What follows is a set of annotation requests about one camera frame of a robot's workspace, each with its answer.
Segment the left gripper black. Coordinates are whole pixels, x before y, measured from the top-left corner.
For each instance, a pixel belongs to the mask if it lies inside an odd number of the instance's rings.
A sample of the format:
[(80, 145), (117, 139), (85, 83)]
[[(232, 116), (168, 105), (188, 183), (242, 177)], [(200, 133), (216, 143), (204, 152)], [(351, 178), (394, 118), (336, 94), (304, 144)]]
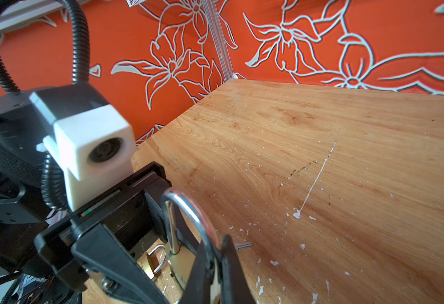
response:
[(126, 303), (167, 303), (135, 261), (141, 246), (167, 243), (161, 196), (172, 183), (151, 162), (35, 239), (38, 254), (70, 289), (83, 289), (89, 272), (111, 281), (104, 292)]

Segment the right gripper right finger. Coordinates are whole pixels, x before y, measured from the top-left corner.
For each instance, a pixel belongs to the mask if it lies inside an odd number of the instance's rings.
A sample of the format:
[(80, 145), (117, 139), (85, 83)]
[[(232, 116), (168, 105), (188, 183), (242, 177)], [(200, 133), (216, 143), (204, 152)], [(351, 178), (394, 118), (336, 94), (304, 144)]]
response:
[(221, 303), (255, 304), (230, 235), (222, 239), (219, 264)]

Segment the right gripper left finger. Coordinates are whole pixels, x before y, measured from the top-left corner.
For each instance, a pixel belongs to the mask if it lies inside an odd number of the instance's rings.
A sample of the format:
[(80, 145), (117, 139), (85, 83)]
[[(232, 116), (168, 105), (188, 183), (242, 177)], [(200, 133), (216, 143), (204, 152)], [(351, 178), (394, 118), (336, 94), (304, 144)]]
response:
[(199, 245), (186, 288), (179, 303), (208, 304), (211, 301), (213, 262), (205, 244)]

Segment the large brass padlock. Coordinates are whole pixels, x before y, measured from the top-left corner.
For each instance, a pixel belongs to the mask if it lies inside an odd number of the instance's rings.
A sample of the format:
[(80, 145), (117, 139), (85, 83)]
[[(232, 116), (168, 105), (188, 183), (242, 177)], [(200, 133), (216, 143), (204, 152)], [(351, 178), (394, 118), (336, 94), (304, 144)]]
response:
[(176, 282), (183, 289), (187, 287), (201, 248), (205, 260), (202, 270), (208, 272), (210, 287), (217, 288), (221, 244), (208, 215), (198, 203), (173, 187), (162, 194), (161, 206), (170, 250), (168, 262)]

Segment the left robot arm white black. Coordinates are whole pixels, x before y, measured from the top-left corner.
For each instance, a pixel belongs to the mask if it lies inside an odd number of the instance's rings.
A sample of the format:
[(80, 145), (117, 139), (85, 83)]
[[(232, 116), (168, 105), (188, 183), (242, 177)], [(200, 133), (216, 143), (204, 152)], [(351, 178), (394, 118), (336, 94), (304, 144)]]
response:
[[(199, 244), (162, 165), (134, 170), (131, 125), (89, 82), (90, 37), (78, 1), (63, 1), (73, 31), (72, 83), (22, 91), (0, 56), (0, 285), (43, 283), (18, 303), (66, 303), (96, 277), (127, 303), (166, 303), (139, 266), (157, 239), (179, 240), (192, 265)], [(13, 6), (0, 1), (0, 17)]]

